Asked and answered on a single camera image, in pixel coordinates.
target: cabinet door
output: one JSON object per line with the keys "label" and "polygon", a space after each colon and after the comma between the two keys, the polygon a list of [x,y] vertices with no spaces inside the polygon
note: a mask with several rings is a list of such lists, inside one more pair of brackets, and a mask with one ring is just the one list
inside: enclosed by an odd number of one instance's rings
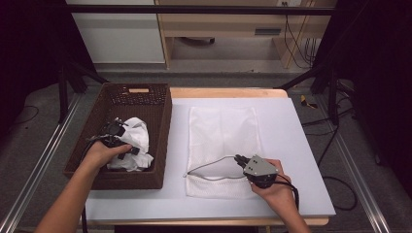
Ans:
{"label": "cabinet door", "polygon": [[[153,0],[66,0],[67,4],[153,5]],[[164,63],[156,14],[73,14],[94,63]]]}

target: white tabletop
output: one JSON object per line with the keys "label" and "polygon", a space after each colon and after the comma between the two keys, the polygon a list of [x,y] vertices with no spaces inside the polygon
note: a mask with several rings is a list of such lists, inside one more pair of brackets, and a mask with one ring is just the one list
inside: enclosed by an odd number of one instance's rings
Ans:
{"label": "white tabletop", "polygon": [[258,196],[250,199],[203,199],[186,196],[184,173],[189,156],[190,107],[254,107],[260,156],[282,161],[299,190],[304,217],[333,216],[335,211],[289,98],[173,99],[163,189],[93,190],[86,201],[92,223],[276,217]]}

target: folded white fabric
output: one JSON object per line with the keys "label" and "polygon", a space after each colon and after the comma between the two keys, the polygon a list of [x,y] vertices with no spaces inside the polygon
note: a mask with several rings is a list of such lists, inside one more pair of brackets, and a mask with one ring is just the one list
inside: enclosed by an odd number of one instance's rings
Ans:
{"label": "folded white fabric", "polygon": [[254,108],[192,107],[189,112],[187,195],[201,198],[255,196],[232,158],[261,154]]}
{"label": "folded white fabric", "polygon": [[124,122],[124,133],[118,137],[125,143],[139,148],[137,155],[127,153],[124,159],[113,158],[107,165],[109,169],[124,168],[127,172],[143,171],[151,166],[154,158],[148,154],[149,151],[149,132],[146,123],[138,117],[133,117]]}

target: gray floor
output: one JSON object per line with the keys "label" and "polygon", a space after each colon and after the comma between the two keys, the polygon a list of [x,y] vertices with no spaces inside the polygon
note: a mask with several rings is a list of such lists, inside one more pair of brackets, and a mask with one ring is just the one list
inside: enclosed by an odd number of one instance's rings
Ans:
{"label": "gray floor", "polygon": [[[273,87],[293,79],[302,72],[301,69],[294,67],[289,70],[281,68],[277,55],[267,52],[273,50],[270,40],[238,42],[237,40],[217,39],[213,46],[202,44],[202,42],[178,41],[176,47],[172,67],[167,71],[154,66],[142,66],[143,69],[133,66],[133,69],[139,68],[139,73],[131,69],[131,66],[125,66],[125,69],[120,69],[121,66],[118,66],[115,70],[114,66],[109,68],[99,66],[99,69],[102,76],[115,83],[170,83],[172,86]],[[17,225],[19,229],[34,227],[67,183],[67,179],[62,175],[64,164],[74,147],[74,141],[80,134],[99,89],[97,83],[90,79],[86,80],[89,89],[86,94],[82,95],[70,127],[64,133],[44,177],[28,202]],[[295,104],[302,123],[325,117],[321,108],[312,109],[300,105],[302,94],[306,96],[309,103],[322,105],[320,102],[325,100],[323,95],[311,95],[308,90],[310,83],[309,80],[289,90],[289,96]],[[39,113],[35,116],[34,108],[25,108],[17,121],[35,117],[26,123],[14,125],[10,137],[0,144],[0,175],[2,177],[0,180],[2,190],[0,217],[2,219],[6,217],[17,200],[25,181],[36,166],[57,126],[57,86],[52,85],[33,92],[27,98],[26,105],[37,107]],[[350,102],[343,100],[339,111],[349,108],[351,108]],[[330,131],[327,123],[304,129],[308,134],[322,134]],[[360,169],[390,231],[412,232],[410,198],[403,191],[390,168],[375,164],[373,150],[352,115],[340,118],[339,135]],[[319,159],[330,137],[331,134],[307,136],[316,159]],[[342,160],[342,149],[338,146],[337,141],[334,140],[320,166],[320,171],[323,176],[333,176],[353,186],[350,172]],[[349,207],[353,204],[353,195],[346,186],[332,180],[326,180],[326,186],[334,205]],[[373,228],[366,208],[367,203],[359,202],[352,211],[336,210],[337,215],[330,218],[329,224],[313,227],[312,230],[314,232],[386,232]],[[274,227],[273,232],[283,232],[283,229]]]}

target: basket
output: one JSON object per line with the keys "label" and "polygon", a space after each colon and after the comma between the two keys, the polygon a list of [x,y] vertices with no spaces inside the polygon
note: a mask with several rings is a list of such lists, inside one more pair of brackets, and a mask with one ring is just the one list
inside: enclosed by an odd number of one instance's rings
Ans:
{"label": "basket", "polygon": [[104,83],[63,174],[71,178],[79,167],[87,138],[97,135],[116,117],[139,117],[149,132],[149,154],[154,158],[143,172],[100,169],[91,189],[160,189],[166,166],[167,140],[172,114],[170,88],[165,83]]}

